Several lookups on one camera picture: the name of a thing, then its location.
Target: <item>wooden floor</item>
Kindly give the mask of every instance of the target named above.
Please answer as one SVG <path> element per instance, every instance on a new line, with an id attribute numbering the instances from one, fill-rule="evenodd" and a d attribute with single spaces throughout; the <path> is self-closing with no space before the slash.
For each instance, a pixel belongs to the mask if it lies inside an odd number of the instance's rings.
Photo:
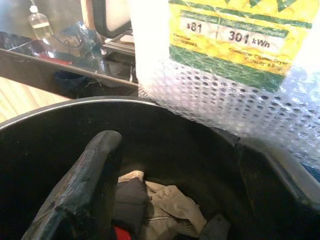
<path id="1" fill-rule="evenodd" d="M 0 77 L 0 123 L 47 105 L 69 100 L 66 97 Z"/>

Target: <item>gray cloth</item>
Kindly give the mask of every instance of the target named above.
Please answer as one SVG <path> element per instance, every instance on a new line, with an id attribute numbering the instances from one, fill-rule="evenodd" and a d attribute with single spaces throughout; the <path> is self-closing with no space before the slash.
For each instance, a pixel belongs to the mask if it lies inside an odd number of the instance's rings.
<path id="1" fill-rule="evenodd" d="M 118 182 L 112 213 L 113 224 L 137 236 L 145 219 L 147 202 L 146 187 L 138 177 Z"/>
<path id="2" fill-rule="evenodd" d="M 227 240 L 231 224 L 222 215 L 216 215 L 203 228 L 199 240 Z"/>

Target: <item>metal edge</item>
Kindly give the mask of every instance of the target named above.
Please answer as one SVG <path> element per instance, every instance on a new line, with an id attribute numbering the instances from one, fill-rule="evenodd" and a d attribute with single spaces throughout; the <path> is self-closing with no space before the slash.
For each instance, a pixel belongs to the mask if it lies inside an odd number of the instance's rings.
<path id="1" fill-rule="evenodd" d="M 162 108 L 162 106 L 157 105 L 153 101 L 146 99 L 146 98 L 140 98 L 140 97 L 134 97 L 134 96 L 94 96 L 94 97 L 85 97 L 85 98 L 79 98 L 75 100 L 69 100 L 64 101 L 60 103 L 56 103 L 53 105 L 44 106 L 41 108 L 38 108 L 36 110 L 32 110 L 26 113 L 23 113 L 21 115 L 18 115 L 16 117 L 13 117 L 11 119 L 8 119 L 4 122 L 0 123 L 0 131 L 14 125 L 16 123 L 19 123 L 25 119 L 32 118 L 34 116 L 51 112 L 57 109 L 63 109 L 63 108 L 69 108 L 72 106 L 82 105 L 82 104 L 90 104 L 90 103 L 111 103 L 111 102 L 117 102 L 117 103 L 136 103 L 136 104 L 145 104 L 157 108 Z"/>
<path id="2" fill-rule="evenodd" d="M 85 69 L 82 69 L 82 68 L 79 68 L 79 67 L 75 67 L 75 66 L 71 66 L 71 65 L 59 64 L 59 63 L 52 62 L 52 61 L 49 61 L 49 60 L 46 60 L 46 59 L 41 59 L 41 58 L 37 58 L 37 57 L 34 57 L 34 56 L 29 56 L 29 55 L 25 55 L 25 54 L 22 54 L 22 53 L 13 52 L 13 51 L 7 51 L 7 50 L 3 50 L 3 49 L 0 49 L 0 53 L 1 52 L 4 53 L 4 54 L 8 54 L 8 55 L 13 55 L 13 56 L 19 57 L 21 59 L 31 60 L 31 61 L 39 62 L 41 64 L 54 66 L 57 69 L 66 70 L 66 71 L 69 71 L 69 72 L 72 72 L 72 73 L 75 73 L 75 74 L 80 74 L 80 75 L 84 75 L 84 76 L 87 76 L 87 77 L 96 78 L 96 79 L 105 80 L 105 81 L 111 81 L 111 82 L 114 82 L 114 83 L 118 83 L 118 84 L 124 85 L 126 87 L 135 87 L 135 88 L 137 88 L 139 86 L 138 83 L 130 82 L 129 80 L 124 80 L 124 79 L 116 78 L 116 77 L 113 77 L 113 76 L 92 72 L 90 70 L 85 70 Z"/>

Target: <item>beige cloth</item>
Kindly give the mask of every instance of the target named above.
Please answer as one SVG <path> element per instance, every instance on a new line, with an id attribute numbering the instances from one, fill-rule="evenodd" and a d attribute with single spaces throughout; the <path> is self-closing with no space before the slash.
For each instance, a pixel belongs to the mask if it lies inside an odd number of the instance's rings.
<path id="1" fill-rule="evenodd" d="M 138 170 L 129 172 L 119 177 L 118 182 L 133 178 L 143 181 L 144 173 Z M 207 220 L 190 197 L 175 185 L 164 186 L 150 181 L 145 181 L 145 185 L 150 202 L 138 240 L 170 240 L 179 234 L 199 238 Z"/>

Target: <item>dark gray fabric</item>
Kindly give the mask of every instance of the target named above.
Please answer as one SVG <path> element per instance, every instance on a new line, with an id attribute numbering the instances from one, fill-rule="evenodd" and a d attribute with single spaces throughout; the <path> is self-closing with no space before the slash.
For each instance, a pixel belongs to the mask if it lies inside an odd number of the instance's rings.
<path id="1" fill-rule="evenodd" d="M 145 185 L 137 178 L 119 182 L 116 187 L 112 222 L 138 235 L 145 218 L 148 196 Z"/>

